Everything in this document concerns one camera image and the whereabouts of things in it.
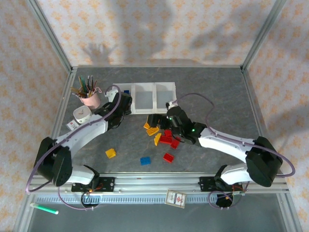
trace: metal bracket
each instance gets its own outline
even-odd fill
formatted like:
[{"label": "metal bracket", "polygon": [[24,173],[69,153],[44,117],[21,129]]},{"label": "metal bracket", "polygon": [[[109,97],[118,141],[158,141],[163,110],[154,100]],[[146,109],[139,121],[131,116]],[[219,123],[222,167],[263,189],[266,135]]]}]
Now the metal bracket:
[{"label": "metal bracket", "polygon": [[[98,181],[98,186],[103,187],[96,190],[96,192],[113,192],[115,186],[115,177],[100,177]],[[72,192],[87,192],[89,190],[88,185],[82,185],[79,183],[73,183],[71,191]]]},{"label": "metal bracket", "polygon": [[239,191],[242,189],[242,185],[240,184],[233,184],[228,185],[225,187],[225,189],[219,189],[216,186],[216,181],[214,180],[213,176],[201,176],[199,178],[198,182],[201,192],[212,192],[212,191],[224,191],[224,192],[233,192],[233,191]]}]

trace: blue lego brick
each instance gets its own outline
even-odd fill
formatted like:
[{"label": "blue lego brick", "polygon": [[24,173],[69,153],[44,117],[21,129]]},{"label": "blue lego brick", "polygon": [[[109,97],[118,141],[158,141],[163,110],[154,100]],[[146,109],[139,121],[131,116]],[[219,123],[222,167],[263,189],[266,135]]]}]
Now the blue lego brick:
[{"label": "blue lego brick", "polygon": [[140,164],[141,164],[141,166],[143,166],[143,165],[147,165],[147,164],[150,164],[151,162],[150,162],[150,157],[149,156],[147,156],[147,157],[142,157],[141,159],[140,159]]}]

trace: lego brick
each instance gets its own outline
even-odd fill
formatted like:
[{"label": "lego brick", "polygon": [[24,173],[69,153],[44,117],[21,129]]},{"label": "lego brick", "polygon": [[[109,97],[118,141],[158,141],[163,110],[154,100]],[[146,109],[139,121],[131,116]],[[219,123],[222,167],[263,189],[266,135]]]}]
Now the lego brick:
[{"label": "lego brick", "polygon": [[159,131],[159,127],[152,128],[150,127],[146,132],[149,136],[156,134]]},{"label": "lego brick", "polygon": [[150,161],[150,157],[149,157],[149,156],[147,156],[147,157],[142,157],[142,158],[140,159],[140,164],[141,164],[141,166],[147,165],[147,164],[150,164],[150,163],[151,163],[151,161]]},{"label": "lego brick", "polygon": [[166,136],[161,136],[160,138],[160,143],[163,144],[172,144],[173,138],[166,137]]},{"label": "lego brick", "polygon": [[164,135],[166,137],[172,137],[172,131],[171,130],[164,130]]},{"label": "lego brick", "polygon": [[158,146],[160,138],[161,138],[161,133],[158,133],[155,138],[154,138],[154,145]]},{"label": "lego brick", "polygon": [[169,154],[169,153],[165,153],[163,159],[164,159],[166,162],[172,163],[173,160],[174,160],[174,156],[172,156],[172,155]]},{"label": "lego brick", "polygon": [[176,149],[180,143],[179,141],[180,141],[180,138],[176,137],[176,139],[173,139],[173,142],[170,145],[170,147]]},{"label": "lego brick", "polygon": [[116,152],[113,148],[107,150],[106,152],[106,155],[107,157],[110,159],[110,158],[113,158],[114,156],[116,156]]},{"label": "lego brick", "polygon": [[150,128],[149,124],[148,124],[148,123],[145,123],[145,124],[144,124],[144,128],[145,128],[146,130],[148,130],[148,129]]}]

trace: card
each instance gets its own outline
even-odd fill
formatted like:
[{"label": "card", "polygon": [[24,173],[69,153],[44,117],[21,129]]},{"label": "card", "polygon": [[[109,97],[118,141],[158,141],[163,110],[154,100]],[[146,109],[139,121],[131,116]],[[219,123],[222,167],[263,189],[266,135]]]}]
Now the card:
[{"label": "card", "polygon": [[72,131],[72,130],[74,130],[74,129],[76,129],[76,128],[78,128],[78,123],[75,121],[75,120],[72,120],[71,122],[69,122],[68,124],[67,124],[67,127]]},{"label": "card", "polygon": [[184,208],[186,194],[168,190],[166,194],[165,204]]}]

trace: yellow lego brick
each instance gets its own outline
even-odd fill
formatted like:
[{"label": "yellow lego brick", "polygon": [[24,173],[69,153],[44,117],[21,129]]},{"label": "yellow lego brick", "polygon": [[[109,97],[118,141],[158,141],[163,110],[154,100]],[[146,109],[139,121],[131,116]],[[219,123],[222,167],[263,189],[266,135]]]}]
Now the yellow lego brick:
[{"label": "yellow lego brick", "polygon": [[145,123],[144,128],[145,128],[146,130],[148,130],[148,129],[150,128],[149,124],[148,124],[148,123]]},{"label": "yellow lego brick", "polygon": [[154,138],[154,145],[158,146],[160,138],[161,138],[161,133],[158,133]]},{"label": "yellow lego brick", "polygon": [[106,152],[106,155],[107,157],[110,159],[110,158],[113,158],[114,156],[116,156],[116,152],[113,148],[107,150]]},{"label": "yellow lego brick", "polygon": [[149,136],[152,136],[158,131],[159,131],[159,127],[156,127],[156,128],[150,127],[146,132]]}]

